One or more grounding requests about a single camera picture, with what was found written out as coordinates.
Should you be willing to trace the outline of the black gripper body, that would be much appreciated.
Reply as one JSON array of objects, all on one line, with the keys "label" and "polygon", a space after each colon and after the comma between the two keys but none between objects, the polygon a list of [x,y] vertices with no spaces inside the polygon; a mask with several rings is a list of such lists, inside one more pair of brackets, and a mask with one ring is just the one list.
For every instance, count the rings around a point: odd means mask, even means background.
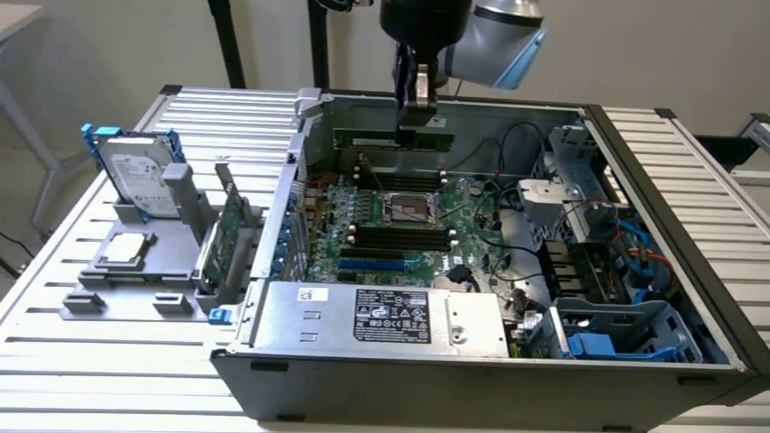
[{"label": "black gripper body", "polygon": [[384,0],[379,23],[390,38],[428,60],[459,41],[470,12],[471,0]]}]

